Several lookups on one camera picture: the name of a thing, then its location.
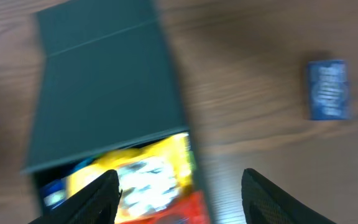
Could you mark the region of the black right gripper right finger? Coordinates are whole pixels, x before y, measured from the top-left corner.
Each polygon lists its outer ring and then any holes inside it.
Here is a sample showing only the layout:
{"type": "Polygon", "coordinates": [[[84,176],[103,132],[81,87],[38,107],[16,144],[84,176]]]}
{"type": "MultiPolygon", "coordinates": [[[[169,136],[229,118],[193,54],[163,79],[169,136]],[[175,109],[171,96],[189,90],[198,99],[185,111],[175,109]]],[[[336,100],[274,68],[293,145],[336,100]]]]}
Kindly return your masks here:
{"type": "Polygon", "coordinates": [[[241,194],[247,224],[334,224],[251,168],[243,172],[241,194]]]}

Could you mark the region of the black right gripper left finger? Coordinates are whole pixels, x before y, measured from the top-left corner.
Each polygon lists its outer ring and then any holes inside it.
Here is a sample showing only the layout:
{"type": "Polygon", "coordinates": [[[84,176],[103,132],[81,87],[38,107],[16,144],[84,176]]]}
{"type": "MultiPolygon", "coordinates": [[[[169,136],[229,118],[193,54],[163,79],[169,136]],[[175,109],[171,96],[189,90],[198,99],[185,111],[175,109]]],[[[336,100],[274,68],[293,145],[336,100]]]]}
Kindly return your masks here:
{"type": "Polygon", "coordinates": [[[29,224],[114,224],[121,195],[116,170],[107,170],[59,207],[29,224]]]}

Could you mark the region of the blue Oreo cookie pack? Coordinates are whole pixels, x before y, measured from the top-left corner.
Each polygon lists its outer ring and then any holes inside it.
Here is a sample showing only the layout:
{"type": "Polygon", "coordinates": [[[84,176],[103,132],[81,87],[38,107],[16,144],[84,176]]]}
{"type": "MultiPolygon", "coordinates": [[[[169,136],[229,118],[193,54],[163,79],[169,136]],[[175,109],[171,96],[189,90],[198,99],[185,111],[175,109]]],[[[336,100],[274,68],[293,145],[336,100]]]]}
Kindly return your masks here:
{"type": "Polygon", "coordinates": [[[41,172],[39,192],[44,207],[53,210],[91,182],[92,174],[82,174],[80,170],[86,172],[93,161],[91,157],[41,172]]]}

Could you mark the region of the yellow Hershey's Kisses bag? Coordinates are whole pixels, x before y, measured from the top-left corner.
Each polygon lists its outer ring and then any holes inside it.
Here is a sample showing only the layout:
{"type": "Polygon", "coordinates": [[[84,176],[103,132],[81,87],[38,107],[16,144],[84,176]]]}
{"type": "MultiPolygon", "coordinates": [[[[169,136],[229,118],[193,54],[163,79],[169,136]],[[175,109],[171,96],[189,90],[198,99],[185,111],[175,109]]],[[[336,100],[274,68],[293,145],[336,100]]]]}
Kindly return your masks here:
{"type": "Polygon", "coordinates": [[[103,154],[67,177],[67,197],[111,169],[118,174],[122,192],[117,223],[165,210],[192,185],[189,134],[179,133],[143,148],[103,154]]]}

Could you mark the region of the red snack bag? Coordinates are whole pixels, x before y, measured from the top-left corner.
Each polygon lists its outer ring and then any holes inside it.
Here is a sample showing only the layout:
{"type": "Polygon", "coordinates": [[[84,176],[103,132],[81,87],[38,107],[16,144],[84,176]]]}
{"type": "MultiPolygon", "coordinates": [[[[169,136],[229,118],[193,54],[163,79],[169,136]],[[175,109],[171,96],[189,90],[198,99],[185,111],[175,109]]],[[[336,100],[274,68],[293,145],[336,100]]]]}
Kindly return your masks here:
{"type": "Polygon", "coordinates": [[[202,191],[195,191],[151,217],[123,224],[211,224],[202,191]]]}

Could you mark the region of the black gift box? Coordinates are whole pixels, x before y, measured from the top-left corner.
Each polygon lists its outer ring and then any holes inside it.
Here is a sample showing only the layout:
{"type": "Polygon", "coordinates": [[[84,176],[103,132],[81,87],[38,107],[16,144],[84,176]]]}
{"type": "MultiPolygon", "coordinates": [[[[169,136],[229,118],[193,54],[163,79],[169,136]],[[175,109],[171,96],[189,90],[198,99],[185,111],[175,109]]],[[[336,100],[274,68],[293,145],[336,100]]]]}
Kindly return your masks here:
{"type": "Polygon", "coordinates": [[[40,217],[52,211],[40,196],[41,172],[179,133],[189,134],[192,185],[168,208],[195,191],[204,195],[177,68],[154,2],[67,1],[36,18],[45,69],[24,170],[34,180],[40,217]]]}

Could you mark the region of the blue Eclipse mint box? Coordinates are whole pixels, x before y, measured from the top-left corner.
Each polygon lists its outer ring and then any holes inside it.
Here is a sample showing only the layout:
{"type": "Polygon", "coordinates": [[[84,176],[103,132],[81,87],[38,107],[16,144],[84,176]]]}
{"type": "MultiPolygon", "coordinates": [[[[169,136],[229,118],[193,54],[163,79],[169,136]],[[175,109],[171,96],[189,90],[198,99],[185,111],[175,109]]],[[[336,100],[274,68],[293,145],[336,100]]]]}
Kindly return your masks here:
{"type": "Polygon", "coordinates": [[[306,67],[310,119],[315,121],[350,118],[349,80],[344,60],[317,60],[306,67]]]}

